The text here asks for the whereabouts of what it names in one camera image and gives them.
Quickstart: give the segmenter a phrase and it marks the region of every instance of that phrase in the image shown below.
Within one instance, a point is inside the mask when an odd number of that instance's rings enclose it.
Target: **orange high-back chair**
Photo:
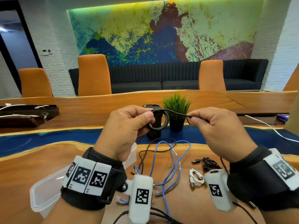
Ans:
[[[289,81],[287,82],[286,86],[284,87],[283,91],[292,91],[299,89],[299,64],[295,68],[295,71],[291,75]]]
[[[223,61],[202,61],[199,68],[198,84],[200,90],[226,92],[223,78]]]
[[[105,55],[91,54],[78,56],[78,96],[112,94],[109,68]]]
[[[43,68],[24,68],[19,70],[22,97],[52,97],[49,78]]]

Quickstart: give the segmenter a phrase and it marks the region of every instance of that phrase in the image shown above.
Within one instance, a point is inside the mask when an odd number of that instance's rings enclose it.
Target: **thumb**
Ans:
[[[198,117],[192,117],[190,123],[192,123],[192,125],[197,127],[200,131],[210,126],[207,121]]]
[[[140,128],[144,127],[146,124],[148,124],[151,121],[153,117],[154,117],[154,113],[148,111],[139,116],[136,116],[135,118],[130,119],[133,130],[137,131]]]

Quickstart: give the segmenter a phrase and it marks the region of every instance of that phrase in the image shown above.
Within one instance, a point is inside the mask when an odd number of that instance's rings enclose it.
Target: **abstract painting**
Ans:
[[[250,58],[264,0],[161,0],[69,11],[80,55],[109,66]]]

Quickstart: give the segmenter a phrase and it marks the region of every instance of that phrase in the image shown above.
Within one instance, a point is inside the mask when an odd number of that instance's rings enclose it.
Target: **black plant pot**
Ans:
[[[173,132],[180,132],[183,129],[185,119],[170,119],[169,126]]]

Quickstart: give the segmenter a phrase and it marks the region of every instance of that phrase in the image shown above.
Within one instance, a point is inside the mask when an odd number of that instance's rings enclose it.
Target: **doorway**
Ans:
[[[21,93],[18,70],[43,66],[17,0],[0,1],[0,52]]]

